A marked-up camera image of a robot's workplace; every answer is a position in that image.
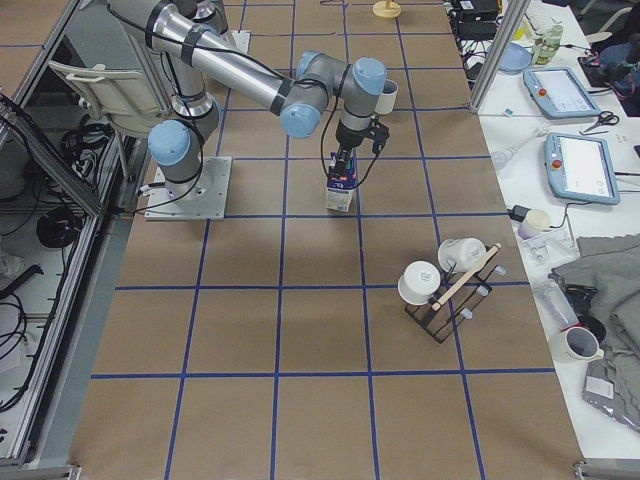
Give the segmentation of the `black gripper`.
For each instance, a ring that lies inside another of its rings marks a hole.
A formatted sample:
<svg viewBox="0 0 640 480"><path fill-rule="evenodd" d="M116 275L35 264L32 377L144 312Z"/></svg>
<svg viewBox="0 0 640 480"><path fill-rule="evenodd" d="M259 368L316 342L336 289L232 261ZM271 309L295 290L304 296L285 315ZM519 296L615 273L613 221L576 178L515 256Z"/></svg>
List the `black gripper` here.
<svg viewBox="0 0 640 480"><path fill-rule="evenodd" d="M334 172L343 173L352 157L352 151L361 144L361 134L359 131L339 125L335 137L338 142L338 150L336 152Z"/></svg>

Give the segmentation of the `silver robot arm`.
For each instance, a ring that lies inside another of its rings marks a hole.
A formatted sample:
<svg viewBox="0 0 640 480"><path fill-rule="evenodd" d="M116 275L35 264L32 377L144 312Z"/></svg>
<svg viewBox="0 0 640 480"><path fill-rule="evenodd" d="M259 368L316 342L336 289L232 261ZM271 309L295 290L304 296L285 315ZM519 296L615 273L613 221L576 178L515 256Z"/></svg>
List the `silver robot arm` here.
<svg viewBox="0 0 640 480"><path fill-rule="evenodd" d="M176 61L173 108L178 115L213 110L203 80L209 76L269 109L292 138L310 137L329 101L342 105L335 134L338 149L325 172L329 179L351 167L363 140L372 140L374 155L384 149L389 130L376 106L387 69L379 60L364 57L349 64L308 50L295 76L287 77L226 39L228 23L220 1L111 1L108 10L139 44Z"/></svg>

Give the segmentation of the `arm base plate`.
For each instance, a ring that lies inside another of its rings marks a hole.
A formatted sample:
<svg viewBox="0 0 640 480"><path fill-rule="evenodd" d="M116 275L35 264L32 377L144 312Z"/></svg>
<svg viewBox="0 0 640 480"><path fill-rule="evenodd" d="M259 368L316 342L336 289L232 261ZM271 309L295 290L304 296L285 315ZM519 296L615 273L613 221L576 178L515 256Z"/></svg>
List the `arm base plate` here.
<svg viewBox="0 0 640 480"><path fill-rule="evenodd" d="M150 191L144 217L150 221L223 220L231 170L230 156L205 156L200 176L178 185L167 182L157 167L154 181L163 186Z"/></svg>

